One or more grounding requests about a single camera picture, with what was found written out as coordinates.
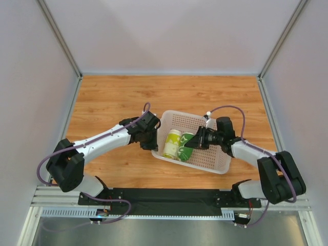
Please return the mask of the green patterned towel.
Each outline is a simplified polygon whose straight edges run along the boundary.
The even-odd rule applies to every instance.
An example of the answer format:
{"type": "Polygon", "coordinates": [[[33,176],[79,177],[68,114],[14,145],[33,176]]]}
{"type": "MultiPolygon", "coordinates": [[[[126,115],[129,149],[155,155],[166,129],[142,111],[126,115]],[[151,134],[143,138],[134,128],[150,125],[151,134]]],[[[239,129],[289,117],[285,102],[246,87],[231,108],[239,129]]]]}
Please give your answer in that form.
{"type": "Polygon", "coordinates": [[[186,147],[186,143],[193,138],[194,134],[185,132],[181,136],[180,147],[178,149],[178,159],[182,162],[188,161],[193,153],[193,148],[186,147]]]}

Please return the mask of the cream yellow crocodile towel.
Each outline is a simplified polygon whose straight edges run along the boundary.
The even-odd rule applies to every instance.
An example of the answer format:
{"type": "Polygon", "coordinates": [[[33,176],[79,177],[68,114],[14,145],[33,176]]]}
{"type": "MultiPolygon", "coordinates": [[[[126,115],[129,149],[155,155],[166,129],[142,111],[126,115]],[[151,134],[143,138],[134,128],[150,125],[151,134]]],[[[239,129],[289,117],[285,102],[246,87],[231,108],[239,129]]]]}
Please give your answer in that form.
{"type": "Polygon", "coordinates": [[[178,130],[170,130],[167,134],[163,149],[163,157],[176,159],[178,155],[178,150],[181,144],[181,135],[182,133],[178,130]]]}

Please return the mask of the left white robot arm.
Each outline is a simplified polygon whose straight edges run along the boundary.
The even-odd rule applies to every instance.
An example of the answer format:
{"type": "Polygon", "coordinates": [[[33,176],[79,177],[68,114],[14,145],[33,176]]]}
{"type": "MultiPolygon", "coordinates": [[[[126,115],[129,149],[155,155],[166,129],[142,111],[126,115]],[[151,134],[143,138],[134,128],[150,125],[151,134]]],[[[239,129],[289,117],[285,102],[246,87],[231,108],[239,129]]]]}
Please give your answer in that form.
{"type": "Polygon", "coordinates": [[[139,143],[143,150],[157,150],[160,126],[160,119],[148,111],[140,117],[124,119],[113,128],[84,140],[70,142],[63,139],[49,157],[46,169],[64,193],[79,191],[85,196],[108,199],[108,187],[99,177],[86,174],[85,165],[132,143],[139,143]]]}

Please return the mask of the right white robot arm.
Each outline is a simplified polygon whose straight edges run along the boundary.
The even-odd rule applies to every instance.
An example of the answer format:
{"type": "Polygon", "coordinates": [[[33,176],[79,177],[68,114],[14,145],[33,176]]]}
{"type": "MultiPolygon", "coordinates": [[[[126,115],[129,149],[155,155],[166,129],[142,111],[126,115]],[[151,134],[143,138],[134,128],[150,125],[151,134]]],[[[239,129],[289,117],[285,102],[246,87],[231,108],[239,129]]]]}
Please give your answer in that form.
{"type": "Polygon", "coordinates": [[[201,150],[220,146],[230,157],[257,167],[259,181],[244,180],[233,185],[243,199],[259,198],[278,204],[295,202],[298,195],[306,192],[305,182],[290,152],[263,150],[237,137],[229,117],[217,118],[216,126],[216,130],[200,126],[185,146],[201,150]]]}

